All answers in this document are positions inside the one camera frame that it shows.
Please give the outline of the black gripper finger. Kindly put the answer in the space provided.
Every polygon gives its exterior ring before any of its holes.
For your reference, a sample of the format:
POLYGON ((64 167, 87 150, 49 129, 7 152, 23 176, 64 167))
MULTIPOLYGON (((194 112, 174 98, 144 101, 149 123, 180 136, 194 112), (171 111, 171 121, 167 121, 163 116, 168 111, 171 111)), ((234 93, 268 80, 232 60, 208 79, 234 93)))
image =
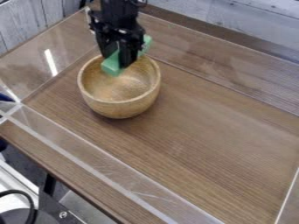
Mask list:
POLYGON ((96 41, 103 57, 108 58, 117 50, 117 34, 113 31, 108 33, 97 32, 96 41))
POLYGON ((121 68, 129 67, 136 61, 137 47, 131 41, 121 40, 119 42, 119 65, 121 68))

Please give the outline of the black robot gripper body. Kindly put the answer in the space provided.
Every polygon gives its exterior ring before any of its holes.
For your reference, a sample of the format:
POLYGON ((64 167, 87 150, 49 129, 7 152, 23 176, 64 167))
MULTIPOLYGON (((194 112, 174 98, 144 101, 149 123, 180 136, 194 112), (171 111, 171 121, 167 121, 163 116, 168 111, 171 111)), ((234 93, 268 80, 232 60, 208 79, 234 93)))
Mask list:
POLYGON ((96 32, 115 32, 117 41, 141 43, 145 29, 137 23, 139 9, 145 0, 99 0, 100 9, 92 10, 96 19, 96 32))

